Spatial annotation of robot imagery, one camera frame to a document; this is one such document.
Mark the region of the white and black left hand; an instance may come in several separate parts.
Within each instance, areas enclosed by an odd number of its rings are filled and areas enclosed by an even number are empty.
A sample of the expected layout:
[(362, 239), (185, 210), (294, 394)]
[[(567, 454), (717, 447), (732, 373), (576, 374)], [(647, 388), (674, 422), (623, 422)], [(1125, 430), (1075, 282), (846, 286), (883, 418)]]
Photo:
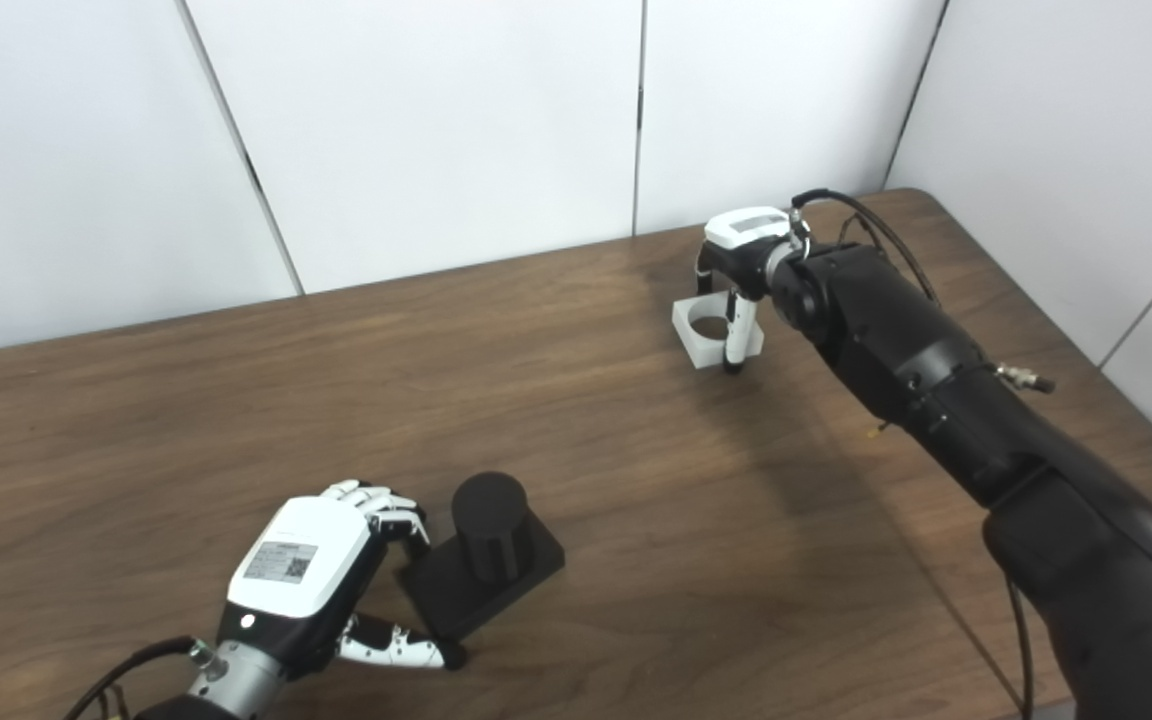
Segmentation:
[(458, 643), (357, 611), (391, 544), (429, 555), (425, 518), (411, 498), (356, 479), (289, 498), (234, 570), (218, 641), (268, 655), (288, 682), (338, 659), (462, 669)]

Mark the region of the white and black right hand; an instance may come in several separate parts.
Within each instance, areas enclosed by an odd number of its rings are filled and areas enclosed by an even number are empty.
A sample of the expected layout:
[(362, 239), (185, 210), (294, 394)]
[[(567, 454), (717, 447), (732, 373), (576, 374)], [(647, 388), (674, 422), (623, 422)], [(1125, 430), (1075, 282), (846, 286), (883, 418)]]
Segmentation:
[(714, 275), (730, 281), (723, 301), (727, 334), (721, 355), (723, 372), (735, 376), (744, 367), (753, 338), (756, 305), (771, 293), (780, 266), (804, 259), (812, 240), (799, 228), (799, 211), (738, 209), (708, 219), (696, 262), (696, 295), (714, 291)]

